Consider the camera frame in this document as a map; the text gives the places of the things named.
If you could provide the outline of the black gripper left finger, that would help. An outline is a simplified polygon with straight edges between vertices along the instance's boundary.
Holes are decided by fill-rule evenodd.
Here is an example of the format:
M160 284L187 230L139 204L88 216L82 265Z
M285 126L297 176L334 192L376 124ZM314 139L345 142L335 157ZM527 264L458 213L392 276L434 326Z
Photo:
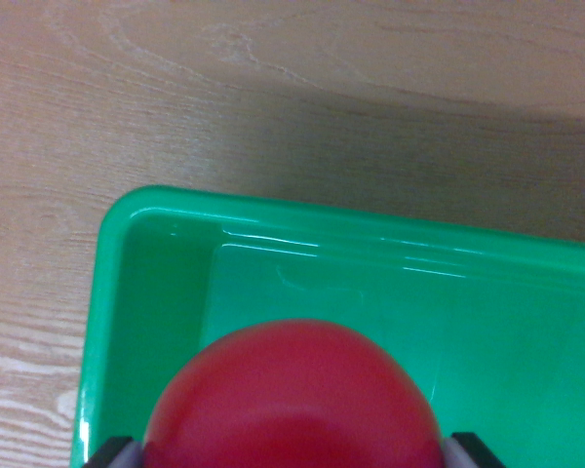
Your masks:
M132 437L111 437L90 456L83 468L141 468L142 445Z

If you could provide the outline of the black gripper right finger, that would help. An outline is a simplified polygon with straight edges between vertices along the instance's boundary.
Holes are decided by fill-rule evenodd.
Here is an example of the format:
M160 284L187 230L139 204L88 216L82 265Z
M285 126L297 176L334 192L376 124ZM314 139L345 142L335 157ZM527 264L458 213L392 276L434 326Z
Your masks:
M443 439L446 468L505 468L474 432L453 432Z

